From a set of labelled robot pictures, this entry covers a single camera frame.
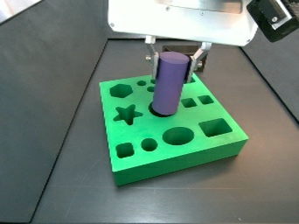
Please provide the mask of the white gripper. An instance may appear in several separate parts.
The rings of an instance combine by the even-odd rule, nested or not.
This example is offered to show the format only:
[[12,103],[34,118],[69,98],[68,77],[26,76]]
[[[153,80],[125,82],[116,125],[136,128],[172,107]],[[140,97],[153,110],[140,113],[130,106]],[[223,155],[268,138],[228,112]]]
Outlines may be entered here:
[[200,41],[191,56],[185,82],[211,50],[211,43],[244,46],[257,25],[248,15],[248,0],[108,0],[106,21],[114,32],[146,35],[145,60],[156,78],[158,53],[154,37]]

